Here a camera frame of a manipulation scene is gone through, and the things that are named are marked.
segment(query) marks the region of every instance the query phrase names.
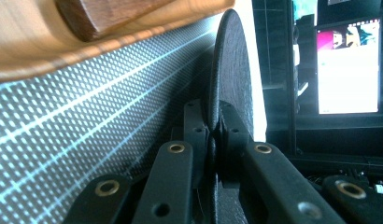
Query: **gray mesh fabric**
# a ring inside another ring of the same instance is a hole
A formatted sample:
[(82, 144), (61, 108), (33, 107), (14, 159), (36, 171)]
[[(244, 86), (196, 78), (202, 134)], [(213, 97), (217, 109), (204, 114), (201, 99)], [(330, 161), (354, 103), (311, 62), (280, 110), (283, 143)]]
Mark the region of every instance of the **gray mesh fabric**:
[(210, 74), (220, 16), (0, 84), (0, 223), (58, 223), (99, 175), (147, 171)]

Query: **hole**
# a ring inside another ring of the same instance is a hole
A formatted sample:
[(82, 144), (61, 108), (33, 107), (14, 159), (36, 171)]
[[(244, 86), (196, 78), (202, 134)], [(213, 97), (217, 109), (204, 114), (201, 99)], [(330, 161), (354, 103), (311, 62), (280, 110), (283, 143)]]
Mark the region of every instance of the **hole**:
[(172, 152), (172, 153), (180, 153), (180, 152), (182, 152), (184, 150), (185, 150), (185, 147), (183, 145), (171, 145), (168, 148), (168, 151)]
[(337, 180), (335, 182), (335, 185), (337, 186), (338, 190), (340, 192), (346, 194), (347, 196), (354, 198), (354, 199), (364, 199), (366, 198), (366, 192), (358, 187), (357, 185), (348, 183), (344, 180)]
[(268, 154), (272, 150), (273, 149), (271, 149), (269, 146), (265, 146), (265, 145), (257, 145), (257, 146), (255, 146), (255, 151), (260, 152), (260, 153), (264, 153), (264, 154)]
[(297, 208), (299, 211), (313, 219), (321, 219), (322, 218), (322, 212), (320, 209), (314, 205), (313, 203), (308, 203), (308, 202), (301, 202), (297, 204)]
[(95, 188), (95, 194), (100, 197), (106, 197), (116, 193), (119, 190), (120, 184), (116, 180), (106, 180), (99, 182)]
[(153, 209), (153, 213), (156, 217), (166, 217), (169, 214), (169, 205), (166, 203), (161, 203), (156, 205)]
[(360, 194), (360, 192), (357, 189), (351, 186), (344, 186), (344, 189), (352, 194)]
[(101, 191), (110, 192), (114, 188), (115, 188), (115, 185), (113, 183), (105, 183), (103, 186), (101, 186)]

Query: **metal grommet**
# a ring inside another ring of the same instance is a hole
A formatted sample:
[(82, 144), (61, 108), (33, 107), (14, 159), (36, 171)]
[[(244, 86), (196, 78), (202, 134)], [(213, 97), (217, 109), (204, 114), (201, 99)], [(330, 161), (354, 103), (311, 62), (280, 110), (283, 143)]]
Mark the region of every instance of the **metal grommet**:
[(364, 199), (366, 198), (366, 192), (358, 187), (357, 185), (348, 183), (344, 180), (337, 180), (335, 182), (335, 185), (337, 186), (338, 190), (340, 192), (346, 194), (347, 196), (354, 198), (354, 199)]
[(106, 197), (116, 193), (119, 190), (120, 184), (116, 180), (106, 180), (99, 182), (95, 188), (95, 194), (99, 197)]
[(174, 144), (168, 148), (168, 151), (172, 152), (172, 153), (180, 153), (184, 150), (185, 150), (185, 146), (183, 146), (181, 144)]
[(269, 153), (271, 153), (271, 151), (273, 151), (273, 149), (267, 145), (256, 145), (255, 151), (260, 152), (260, 153), (264, 153), (264, 154), (269, 154)]

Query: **black plastic bracket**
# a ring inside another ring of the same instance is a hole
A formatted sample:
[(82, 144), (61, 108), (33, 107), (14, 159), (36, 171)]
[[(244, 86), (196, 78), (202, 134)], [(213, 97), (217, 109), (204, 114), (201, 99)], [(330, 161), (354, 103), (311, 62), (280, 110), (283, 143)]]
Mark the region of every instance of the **black plastic bracket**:
[(222, 148), (219, 151), (220, 180), (225, 188), (238, 189), (239, 176), (242, 172), (241, 155), (252, 139), (233, 105), (221, 101), (220, 117), (222, 128)]
[(326, 177), (322, 195), (347, 223), (383, 223), (383, 196), (353, 177)]
[(183, 141), (193, 148), (192, 187), (197, 189), (204, 176), (208, 128), (203, 118), (201, 100), (189, 101), (184, 105)]
[(134, 214), (133, 197), (138, 195), (135, 193), (138, 189), (121, 175), (95, 178), (76, 198), (64, 223), (130, 222)]
[(192, 146), (163, 144), (150, 171), (133, 224), (190, 223), (192, 219)]
[[(240, 197), (254, 195), (259, 199), (240, 199), (249, 202), (242, 203), (249, 223), (256, 223), (256, 219), (268, 223), (285, 220), (287, 223), (345, 223), (275, 146), (250, 143), (242, 163)], [(262, 202), (265, 211), (256, 211)], [(248, 216), (259, 213), (261, 218)]]

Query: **electronic device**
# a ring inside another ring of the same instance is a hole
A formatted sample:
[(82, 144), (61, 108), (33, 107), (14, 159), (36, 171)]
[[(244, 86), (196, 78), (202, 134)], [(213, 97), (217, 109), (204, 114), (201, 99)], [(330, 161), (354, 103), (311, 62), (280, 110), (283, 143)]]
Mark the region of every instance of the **electronic device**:
[(317, 28), (320, 114), (378, 111), (380, 18)]

